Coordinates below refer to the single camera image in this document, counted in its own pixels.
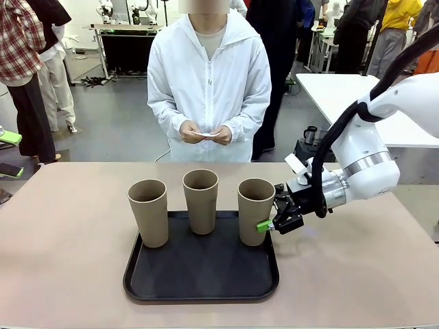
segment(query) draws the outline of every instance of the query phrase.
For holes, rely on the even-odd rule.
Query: plaid shirt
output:
[[[43,67],[43,24],[25,0],[0,0],[0,80],[15,81]]]

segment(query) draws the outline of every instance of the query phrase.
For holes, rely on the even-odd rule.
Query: green object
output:
[[[269,219],[268,221],[263,221],[257,225],[257,230],[259,233],[264,233],[270,231],[270,226],[273,225],[273,221]]]
[[[14,166],[10,166],[8,165],[8,167],[6,168],[7,170],[5,172],[3,172],[4,166],[6,164],[2,163],[0,165],[0,177],[11,177],[11,178],[20,178],[21,175],[24,172],[24,168],[18,168],[18,167],[14,167]]]
[[[20,134],[16,134],[15,132],[9,132],[7,130],[3,135],[0,136],[0,142],[13,144],[15,146],[20,144],[21,139],[22,137]]]
[[[25,170],[24,168],[21,168],[19,174],[17,176],[12,177],[12,178],[20,178],[21,175],[23,174],[24,170]]]

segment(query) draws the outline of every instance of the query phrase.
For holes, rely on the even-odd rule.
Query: beige cup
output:
[[[189,221],[194,233],[209,234],[215,228],[218,176],[216,173],[198,169],[183,178]]]
[[[273,207],[274,186],[265,180],[244,180],[238,187],[239,238],[251,247],[262,244],[264,233],[259,233],[257,224],[267,221]]]
[[[131,209],[147,247],[161,247],[168,240],[166,196],[166,185],[159,180],[144,180],[128,190]]]

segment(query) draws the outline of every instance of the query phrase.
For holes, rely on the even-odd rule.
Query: beige tabletop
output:
[[[182,177],[219,176],[219,210],[237,185],[293,177],[286,164],[58,163],[0,210],[0,325],[34,328],[415,327],[439,324],[439,249],[388,194],[335,209],[273,240],[280,283],[257,304],[140,305],[122,277],[137,235],[131,184],[163,180],[184,210]]]

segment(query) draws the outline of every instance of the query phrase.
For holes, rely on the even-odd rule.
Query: black pants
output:
[[[313,41],[311,27],[302,27],[298,36],[300,43],[297,49],[297,61],[308,65],[309,51],[311,50],[311,43]]]
[[[38,156],[41,162],[54,161],[54,139],[41,97],[38,75],[34,74],[26,85],[8,87],[8,90],[18,111],[16,123],[19,134],[23,137],[19,146],[20,154]]]
[[[338,74],[358,74],[364,49],[368,42],[369,30],[357,24],[343,27],[340,31],[340,41],[337,55]]]
[[[274,127],[276,126],[283,94],[285,93],[285,80],[293,66],[293,61],[294,54],[287,59],[278,60],[277,63],[276,60],[270,60],[272,94],[270,105],[265,111],[262,126],[253,138],[253,160],[259,159],[264,149],[271,149],[275,146]]]

